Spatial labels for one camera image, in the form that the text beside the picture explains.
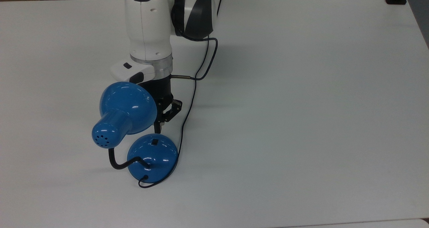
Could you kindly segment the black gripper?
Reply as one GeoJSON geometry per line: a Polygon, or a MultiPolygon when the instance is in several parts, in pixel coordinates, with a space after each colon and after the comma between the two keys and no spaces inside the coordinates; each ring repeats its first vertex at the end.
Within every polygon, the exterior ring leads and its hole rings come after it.
{"type": "Polygon", "coordinates": [[[183,102],[173,99],[170,77],[144,82],[141,87],[149,92],[155,101],[157,115],[154,121],[154,133],[161,134],[162,122],[171,121],[181,112],[183,102]]]}

